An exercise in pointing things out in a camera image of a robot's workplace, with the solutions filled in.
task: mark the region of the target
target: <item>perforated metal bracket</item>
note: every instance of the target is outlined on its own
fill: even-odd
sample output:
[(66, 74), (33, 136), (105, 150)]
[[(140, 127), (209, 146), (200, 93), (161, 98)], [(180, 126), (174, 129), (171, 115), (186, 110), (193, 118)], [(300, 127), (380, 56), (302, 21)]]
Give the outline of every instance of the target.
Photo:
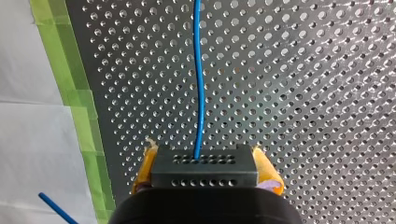
[(190, 151), (160, 146), (151, 169), (153, 187), (255, 187), (257, 170), (247, 145), (235, 150), (203, 150), (200, 160)]

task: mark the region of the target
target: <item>blue cable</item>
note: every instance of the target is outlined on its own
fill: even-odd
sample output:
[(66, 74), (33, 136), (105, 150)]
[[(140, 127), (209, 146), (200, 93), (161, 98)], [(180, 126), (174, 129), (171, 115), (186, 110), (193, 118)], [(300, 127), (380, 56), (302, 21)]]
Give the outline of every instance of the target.
[(44, 201), (54, 212), (61, 216), (69, 224), (78, 224), (72, 217), (66, 214), (53, 200), (51, 200), (45, 193), (39, 193), (38, 197)]
[(198, 89), (198, 128), (197, 136), (195, 139), (194, 158), (199, 159), (202, 146), (202, 135), (204, 131), (204, 118), (205, 118), (205, 89), (204, 89), (204, 76), (202, 74), (201, 62), (201, 44), (200, 44), (200, 28), (199, 22), (201, 18), (201, 0), (194, 2), (194, 20), (193, 20), (193, 35), (194, 35), (194, 57), (195, 57), (195, 71), (197, 76), (197, 89)]

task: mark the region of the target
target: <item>hole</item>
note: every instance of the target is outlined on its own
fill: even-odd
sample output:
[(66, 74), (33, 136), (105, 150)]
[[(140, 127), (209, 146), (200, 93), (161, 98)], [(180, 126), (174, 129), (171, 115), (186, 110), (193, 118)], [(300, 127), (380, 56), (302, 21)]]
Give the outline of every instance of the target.
[(172, 180), (171, 184), (173, 187), (177, 187), (178, 186), (178, 181), (177, 180)]
[(229, 185), (230, 187), (234, 187), (234, 186), (237, 185), (237, 181), (234, 180), (234, 179), (232, 179), (232, 180), (230, 180), (230, 181), (228, 182), (228, 185)]
[(187, 180), (184, 180), (184, 179), (182, 179), (182, 180), (180, 181), (180, 185), (181, 185), (182, 187), (186, 187), (186, 186), (187, 186), (187, 183), (188, 183), (188, 181), (187, 181)]
[(273, 20), (274, 18), (272, 17), (272, 16), (266, 16), (265, 17), (265, 22), (266, 23), (271, 23), (271, 21)]
[(219, 181), (219, 185), (220, 185), (221, 187), (224, 187), (224, 186), (226, 186), (226, 185), (227, 185), (227, 181), (226, 181), (226, 180), (223, 180), (223, 179), (221, 179), (221, 180)]
[(210, 185), (211, 187), (215, 187), (215, 186), (217, 185), (217, 183), (218, 183), (218, 181), (213, 180), (213, 179), (209, 181), (209, 185)]
[(256, 0), (247, 0), (247, 5), (249, 7), (254, 7), (254, 5), (256, 5)]
[(199, 182), (199, 185), (201, 185), (201, 187), (206, 186), (206, 184), (207, 184), (206, 180), (201, 180), (201, 181)]
[(236, 7), (238, 7), (238, 1), (233, 0), (233, 1), (231, 2), (231, 8), (236, 8)]
[(216, 21), (215, 21), (215, 26), (218, 27), (218, 28), (219, 28), (220, 26), (222, 26), (222, 21), (221, 21), (221, 20), (216, 20)]
[(221, 2), (215, 2), (215, 5), (213, 6), (215, 10), (221, 9)]
[(192, 187), (196, 187), (196, 186), (198, 185), (198, 181), (196, 181), (196, 180), (191, 180), (191, 181), (190, 181), (190, 185), (191, 185)]
[(231, 25), (232, 26), (236, 26), (236, 25), (238, 25), (239, 24), (239, 20), (237, 19), (237, 18), (233, 18), (232, 20), (231, 20)]

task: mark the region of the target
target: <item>cable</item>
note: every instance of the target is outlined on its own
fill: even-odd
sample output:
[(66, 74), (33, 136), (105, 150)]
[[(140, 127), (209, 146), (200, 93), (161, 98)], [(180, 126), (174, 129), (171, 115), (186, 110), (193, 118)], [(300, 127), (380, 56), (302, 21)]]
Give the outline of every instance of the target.
[(194, 37), (194, 58), (195, 58), (195, 71), (197, 76), (197, 89), (198, 89), (198, 127), (197, 136), (195, 139), (194, 158), (199, 159), (202, 146), (202, 135), (204, 131), (204, 118), (205, 118), (205, 89), (204, 89), (204, 75), (202, 74), (201, 62), (201, 44), (200, 44), (200, 27), (199, 22), (201, 18), (201, 0), (194, 2), (194, 20), (193, 20), (193, 37)]
[(56, 212), (60, 217), (62, 217), (69, 224), (78, 224), (72, 217), (67, 215), (67, 213), (62, 210), (53, 200), (51, 200), (45, 193), (39, 193), (38, 197), (44, 201), (54, 212)]

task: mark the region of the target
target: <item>white paper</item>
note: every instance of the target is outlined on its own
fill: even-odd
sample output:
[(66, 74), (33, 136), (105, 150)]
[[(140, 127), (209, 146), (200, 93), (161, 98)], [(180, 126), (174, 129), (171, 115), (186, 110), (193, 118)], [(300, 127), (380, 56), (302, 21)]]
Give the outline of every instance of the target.
[(96, 223), (69, 107), (0, 104), (0, 183), (0, 223), (64, 223), (39, 192)]
[(29, 0), (0, 2), (0, 102), (62, 105)]

